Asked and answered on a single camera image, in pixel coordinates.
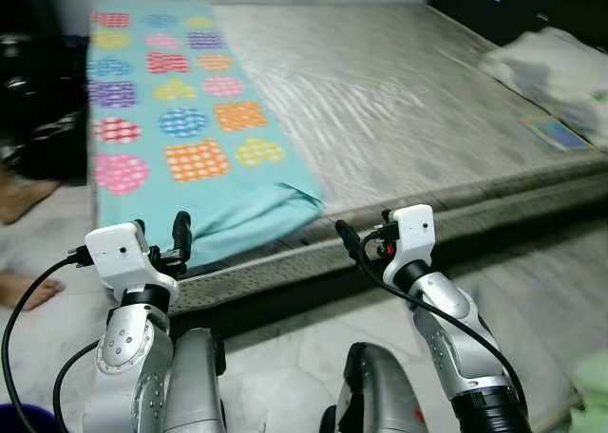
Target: bed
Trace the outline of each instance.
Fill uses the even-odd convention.
[[[325,193],[322,216],[191,267],[174,313],[351,265],[333,223],[433,206],[440,241],[599,200],[608,160],[544,144],[542,111],[477,69],[494,46],[425,5],[215,6],[231,49]]]

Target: pink checkered pattern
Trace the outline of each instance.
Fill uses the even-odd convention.
[[[168,34],[150,34],[145,42],[153,48],[179,48],[181,42]]]
[[[219,98],[234,98],[245,91],[245,84],[234,77],[211,77],[202,83],[202,88]]]
[[[128,13],[94,11],[91,14],[91,22],[106,28],[128,28],[131,17]]]
[[[103,143],[131,143],[142,134],[135,123],[114,117],[94,122],[93,131],[97,140]]]
[[[190,72],[186,56],[177,53],[159,53],[152,51],[146,55],[145,61],[148,66],[148,71],[153,74],[163,74],[173,70],[183,73]]]

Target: tiled floor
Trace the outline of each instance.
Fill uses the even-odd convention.
[[[72,194],[60,191],[28,219],[0,229],[0,254],[8,265],[36,274],[65,249],[82,244],[88,207]],[[53,220],[49,207],[55,210]],[[569,376],[579,357],[607,346],[607,229],[604,222],[591,222],[451,271],[476,298],[519,370],[538,427],[554,424],[567,412]],[[91,269],[66,268],[58,276],[66,291],[25,313],[11,342],[23,401],[45,407],[50,407],[59,367],[101,335],[112,304]],[[8,314],[0,311],[2,323]],[[346,353],[356,341],[371,341],[395,354],[417,390],[431,432],[458,431],[406,310],[382,292],[347,298],[228,340],[228,369],[220,388],[229,431],[317,431],[323,409],[337,399]],[[79,431],[92,369],[87,356],[66,378],[64,409],[74,431]],[[1,387],[0,403],[7,398]]]

